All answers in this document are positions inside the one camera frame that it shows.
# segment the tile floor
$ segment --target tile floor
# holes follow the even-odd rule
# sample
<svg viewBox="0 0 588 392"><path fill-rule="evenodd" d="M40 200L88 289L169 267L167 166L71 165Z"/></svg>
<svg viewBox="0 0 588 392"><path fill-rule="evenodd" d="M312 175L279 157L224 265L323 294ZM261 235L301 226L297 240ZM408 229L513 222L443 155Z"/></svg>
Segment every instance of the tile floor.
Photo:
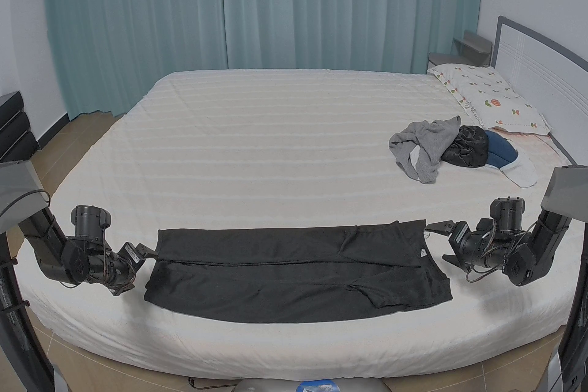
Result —
<svg viewBox="0 0 588 392"><path fill-rule="evenodd" d="M48 192L53 194L59 183L116 119L110 113L81 115L33 156L31 161ZM9 231L8 242L11 253L18 253L23 236L17 228ZM72 392L194 390L185 377L129 366L73 346L46 329L32 311L29 312L42 347L49 359L59 366ZM393 392L509 392L512 389L531 392L539 382L551 351L562 333L563 328L534 343L457 370L385 381ZM0 352L0 381L2 390L24 391L3 352ZM213 390L229 392L232 387L222 387L229 383L201 379L195 385L221 386Z"/></svg>

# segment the baseboard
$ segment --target baseboard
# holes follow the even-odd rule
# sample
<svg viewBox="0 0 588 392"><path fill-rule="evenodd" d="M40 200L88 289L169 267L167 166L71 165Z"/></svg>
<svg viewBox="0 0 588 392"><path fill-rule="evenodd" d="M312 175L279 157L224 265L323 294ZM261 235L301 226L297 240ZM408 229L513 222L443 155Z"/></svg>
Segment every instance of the baseboard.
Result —
<svg viewBox="0 0 588 392"><path fill-rule="evenodd" d="M70 118L67 114L60 117L57 120L57 122L53 126L51 126L49 130L37 140L37 142L39 143L39 148L42 149L43 147L45 147L49 143L49 140L54 138L57 135L57 133L65 127L65 124L69 122Z"/></svg>

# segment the gray garment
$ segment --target gray garment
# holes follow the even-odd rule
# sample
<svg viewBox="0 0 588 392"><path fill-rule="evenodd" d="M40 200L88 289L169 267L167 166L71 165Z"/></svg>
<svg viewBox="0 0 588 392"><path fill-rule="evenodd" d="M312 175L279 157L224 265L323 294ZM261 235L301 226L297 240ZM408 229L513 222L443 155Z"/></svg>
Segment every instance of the gray garment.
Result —
<svg viewBox="0 0 588 392"><path fill-rule="evenodd" d="M422 183L434 183L437 169L441 165L441 155L458 136L462 119L459 116L446 121L436 119L410 123L408 127L390 138L388 146L396 157L396 163L413 180ZM420 146L419 160L416 167L410 162L410 153Z"/></svg>

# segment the pillow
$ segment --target pillow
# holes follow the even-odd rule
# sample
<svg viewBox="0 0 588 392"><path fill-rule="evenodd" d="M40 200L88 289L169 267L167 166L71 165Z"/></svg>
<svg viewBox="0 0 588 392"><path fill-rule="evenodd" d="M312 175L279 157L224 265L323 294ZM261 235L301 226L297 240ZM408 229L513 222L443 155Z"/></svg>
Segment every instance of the pillow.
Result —
<svg viewBox="0 0 588 392"><path fill-rule="evenodd" d="M429 73L445 85L466 114L484 129L546 136L550 127L543 116L494 67L443 64Z"/></svg>

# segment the bed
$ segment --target bed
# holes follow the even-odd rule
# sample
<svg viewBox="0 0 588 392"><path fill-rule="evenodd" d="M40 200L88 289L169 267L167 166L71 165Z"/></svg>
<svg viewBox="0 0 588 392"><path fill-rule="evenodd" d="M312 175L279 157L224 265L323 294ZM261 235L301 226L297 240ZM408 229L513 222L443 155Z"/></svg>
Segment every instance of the bed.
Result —
<svg viewBox="0 0 588 392"><path fill-rule="evenodd" d="M387 146L393 133L411 121L458 114L471 123L431 75L222 70L159 80L70 172L51 209L73 235L74 206L104 207L112 213L107 240L117 249L124 241L155 247L158 229L173 227L473 223L488 216L495 197L509 195L525 198L527 226L540 211L553 167L569 159L586 163L588 156L570 127L572 115L588 122L588 65L568 52L499 21L493 65L518 81L525 97L539 90L528 98L557 139L511 137L537 169L531 188L491 168L443 164L435 184L402 173ZM548 92L562 99L561 89L570 87L579 96L575 107L558 111L546 100ZM120 297L99 285L68 290L44 278L28 244L15 268L23 297L43 324L124 363L217 379L391 377L466 366L554 332L571 307L582 228L574 221L548 276L520 288L501 274L468 284L442 260L450 253L446 237L430 234L427 244L451 279L453 300L345 322L241 324L167 311L143 301L153 260L136 288Z"/></svg>

